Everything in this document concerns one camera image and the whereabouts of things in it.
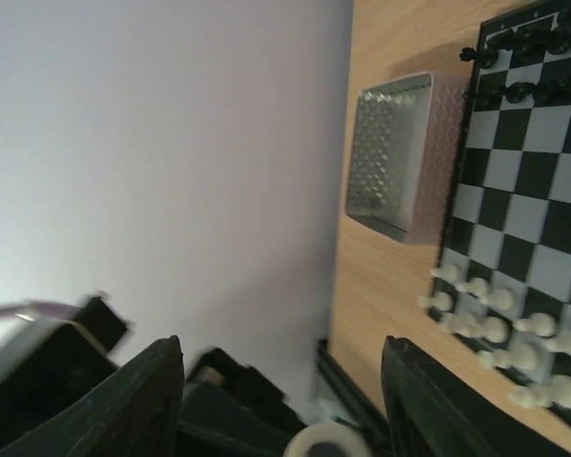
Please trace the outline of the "white pawn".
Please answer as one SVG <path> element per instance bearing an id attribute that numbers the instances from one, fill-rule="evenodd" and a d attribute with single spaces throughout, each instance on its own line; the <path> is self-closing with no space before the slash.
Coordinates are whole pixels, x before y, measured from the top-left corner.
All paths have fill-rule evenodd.
<path id="1" fill-rule="evenodd" d="M 558 335 L 545 340 L 544 346 L 551 352 L 566 353 L 571 356 L 571 329 L 565 329 Z"/>
<path id="2" fill-rule="evenodd" d="M 462 269 L 458 265 L 448 264 L 431 269 L 430 275 L 448 283 L 457 283 L 462 278 Z"/>
<path id="3" fill-rule="evenodd" d="M 557 327 L 555 318 L 546 313 L 532 313 L 513 323 L 516 331 L 534 333 L 542 338 L 552 336 Z"/>
<path id="4" fill-rule="evenodd" d="M 515 306 L 516 296 L 513 291 L 508 288 L 499 288 L 481 296 L 479 301 L 486 307 L 505 310 Z"/>
<path id="5" fill-rule="evenodd" d="M 466 282 L 457 284 L 455 289 L 460 293 L 468 293 L 477 297 L 484 297 L 489 293 L 489 284 L 481 277 L 473 277 Z"/>

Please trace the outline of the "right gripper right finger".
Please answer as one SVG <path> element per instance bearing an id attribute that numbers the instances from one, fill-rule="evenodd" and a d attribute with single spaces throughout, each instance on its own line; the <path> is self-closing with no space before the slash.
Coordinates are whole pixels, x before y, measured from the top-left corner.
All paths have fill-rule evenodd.
<path id="1" fill-rule="evenodd" d="M 394 456 L 571 455 L 407 338 L 384 340 L 382 389 Z"/>

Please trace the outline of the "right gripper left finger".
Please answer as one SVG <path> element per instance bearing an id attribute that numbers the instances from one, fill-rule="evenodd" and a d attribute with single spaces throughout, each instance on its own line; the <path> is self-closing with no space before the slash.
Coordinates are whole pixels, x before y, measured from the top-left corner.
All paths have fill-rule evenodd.
<path id="1" fill-rule="evenodd" d="M 180 341 L 158 339 L 0 456 L 173 456 L 183 389 Z"/>

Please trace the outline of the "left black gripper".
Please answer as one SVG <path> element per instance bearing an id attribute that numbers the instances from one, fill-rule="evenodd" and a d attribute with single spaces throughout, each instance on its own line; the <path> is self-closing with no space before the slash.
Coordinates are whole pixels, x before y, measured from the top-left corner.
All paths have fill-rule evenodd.
<path id="1" fill-rule="evenodd" d="M 200 354 L 186 375 L 180 456 L 281 456 L 304 428 L 282 390 L 221 348 Z"/>

